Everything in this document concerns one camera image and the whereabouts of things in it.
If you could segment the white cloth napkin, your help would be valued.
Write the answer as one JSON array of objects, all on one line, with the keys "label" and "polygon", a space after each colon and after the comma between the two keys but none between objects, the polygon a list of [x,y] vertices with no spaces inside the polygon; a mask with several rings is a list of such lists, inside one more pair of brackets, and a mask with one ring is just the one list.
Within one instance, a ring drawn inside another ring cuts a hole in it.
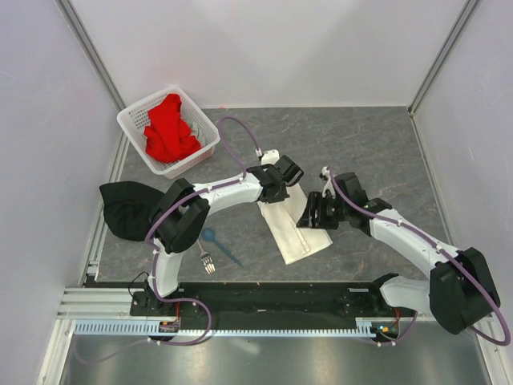
[{"label": "white cloth napkin", "polygon": [[298,228],[307,197],[299,184],[287,188],[289,197],[278,203],[261,203],[258,207],[269,227],[286,265],[329,248],[333,241],[324,229]]}]

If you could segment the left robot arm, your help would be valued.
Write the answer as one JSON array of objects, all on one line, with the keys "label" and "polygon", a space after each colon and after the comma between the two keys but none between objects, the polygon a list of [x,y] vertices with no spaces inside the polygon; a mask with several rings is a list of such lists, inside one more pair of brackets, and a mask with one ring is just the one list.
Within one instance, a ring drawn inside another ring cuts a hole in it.
[{"label": "left robot arm", "polygon": [[178,274],[184,252],[199,238],[208,216],[232,206],[260,202],[274,204],[289,198],[303,170],[287,156],[275,164],[243,168],[228,179],[191,184],[180,178],[161,198],[150,215],[145,241],[153,247],[147,304],[158,315],[170,314],[176,306]]}]

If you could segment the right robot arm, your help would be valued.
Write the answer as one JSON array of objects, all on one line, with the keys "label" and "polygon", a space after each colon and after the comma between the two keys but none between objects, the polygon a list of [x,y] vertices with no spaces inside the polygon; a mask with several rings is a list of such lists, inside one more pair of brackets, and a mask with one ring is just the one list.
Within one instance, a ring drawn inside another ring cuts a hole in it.
[{"label": "right robot arm", "polygon": [[473,326],[497,312],[500,299],[485,257],[475,248],[448,245],[408,222],[381,198],[368,198],[353,172],[321,173],[325,187],[308,195],[297,227],[337,229],[342,222],[380,241],[423,274],[412,280],[387,274],[376,280],[378,289],[367,295],[367,306],[376,315],[394,307],[432,316],[452,334]]}]

